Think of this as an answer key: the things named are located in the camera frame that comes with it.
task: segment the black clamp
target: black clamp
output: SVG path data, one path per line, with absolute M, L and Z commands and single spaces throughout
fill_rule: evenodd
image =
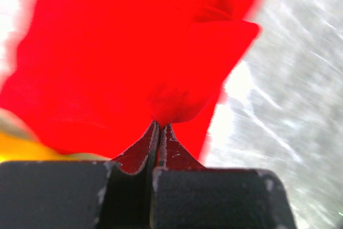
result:
M 3 229 L 296 229 L 262 169 L 209 169 L 153 122 L 112 161 L 0 164 Z

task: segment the yellow object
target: yellow object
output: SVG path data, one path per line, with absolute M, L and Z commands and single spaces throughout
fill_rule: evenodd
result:
M 12 132 L 15 129 L 17 133 L 10 133 L 8 128 L 11 128 Z M 31 138 L 34 138 L 23 121 L 7 110 L 0 108 L 0 162 L 19 160 L 110 160 L 109 158 L 89 153 L 61 155 L 37 141 L 13 136 L 17 135 L 18 132 L 23 132 L 24 135 L 30 135 Z
M 0 132 L 0 162 L 10 160 L 77 160 L 33 141 L 20 139 Z

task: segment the red fabric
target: red fabric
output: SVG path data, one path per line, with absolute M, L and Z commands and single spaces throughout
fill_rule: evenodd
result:
M 199 157 L 257 0 L 37 0 L 0 106 L 61 153 L 115 157 L 152 119 Z

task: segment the gray textured surface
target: gray textured surface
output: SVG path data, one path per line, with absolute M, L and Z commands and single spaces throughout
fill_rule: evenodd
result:
M 16 10 L 16 0 L 0 0 L 0 42 Z M 338 229 L 343 2 L 267 0 L 256 22 L 264 32 L 227 83 L 231 98 L 217 107 L 207 165 L 271 169 L 288 190 L 299 229 Z

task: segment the black plastic part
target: black plastic part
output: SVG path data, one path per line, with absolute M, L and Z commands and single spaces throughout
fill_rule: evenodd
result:
M 296 229 L 272 172 L 207 169 L 159 132 L 110 162 L 1 163 L 0 229 Z
M 95 228 L 109 173 L 103 162 L 1 163 L 0 228 Z
M 170 126 L 160 148 L 160 167 L 153 174 L 153 229 L 296 229 L 284 187 L 272 172 L 206 169 Z
M 137 229 L 149 224 L 158 141 L 159 126 L 153 122 L 140 140 L 113 160 L 97 229 Z

